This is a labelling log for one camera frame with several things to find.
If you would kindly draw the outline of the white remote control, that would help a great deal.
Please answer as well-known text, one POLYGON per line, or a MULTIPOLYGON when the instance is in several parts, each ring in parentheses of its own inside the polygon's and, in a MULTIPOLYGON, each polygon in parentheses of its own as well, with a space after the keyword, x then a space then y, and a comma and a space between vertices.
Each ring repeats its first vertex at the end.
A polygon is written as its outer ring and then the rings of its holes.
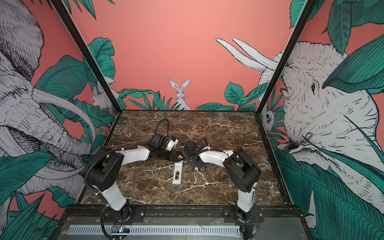
POLYGON ((183 161, 175 163, 174 175, 173 175, 173 184, 180 185, 182 181, 182 170, 183 170, 183 161))

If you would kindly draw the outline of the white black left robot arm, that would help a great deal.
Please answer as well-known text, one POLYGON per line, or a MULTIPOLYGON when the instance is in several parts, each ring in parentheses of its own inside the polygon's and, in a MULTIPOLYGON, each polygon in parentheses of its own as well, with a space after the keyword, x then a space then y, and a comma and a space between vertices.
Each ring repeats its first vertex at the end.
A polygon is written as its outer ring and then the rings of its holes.
POLYGON ((180 151, 174 150, 178 140, 166 139, 163 145, 150 143, 134 148, 102 147, 86 165, 82 173, 88 189, 99 195, 104 204, 118 212, 128 206, 128 201, 117 185, 120 169, 124 165, 143 162, 152 158, 169 162, 185 159, 180 151))

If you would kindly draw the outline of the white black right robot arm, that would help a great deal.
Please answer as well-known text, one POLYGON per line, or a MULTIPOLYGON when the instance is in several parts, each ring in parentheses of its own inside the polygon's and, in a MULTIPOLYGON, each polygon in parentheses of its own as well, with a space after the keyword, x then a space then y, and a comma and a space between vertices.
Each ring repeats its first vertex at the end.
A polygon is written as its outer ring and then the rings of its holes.
POLYGON ((205 167, 206 164, 225 168, 232 183, 238 189, 238 209, 242 213, 252 210, 255 205, 255 190, 262 170, 245 149, 239 147, 224 151, 188 141, 183 145, 183 150, 193 168, 205 167))

